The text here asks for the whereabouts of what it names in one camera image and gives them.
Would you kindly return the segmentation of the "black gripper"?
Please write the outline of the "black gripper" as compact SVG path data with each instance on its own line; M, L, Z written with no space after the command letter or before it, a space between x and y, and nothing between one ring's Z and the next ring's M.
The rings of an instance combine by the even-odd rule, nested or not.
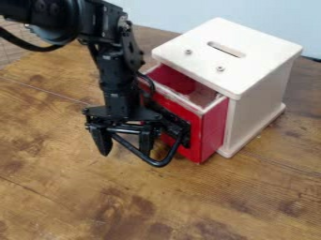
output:
M99 153L106 157L113 148L111 135L117 133L139 135L139 151L151 154L153 135L161 134L163 116L159 112L137 107L129 116L110 114L105 106L83 110L86 128L93 136Z

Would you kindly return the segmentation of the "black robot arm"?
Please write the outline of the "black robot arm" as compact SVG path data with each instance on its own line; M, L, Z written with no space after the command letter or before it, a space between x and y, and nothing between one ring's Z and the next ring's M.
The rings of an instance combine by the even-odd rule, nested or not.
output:
M0 38L32 52L52 52L73 41L90 50L106 104L85 110L87 128L102 155L121 143L141 158L153 149L153 124L161 116L141 101L138 80L145 53L135 42L129 14L105 0L0 0L0 16L22 23L48 42L31 44L0 27Z

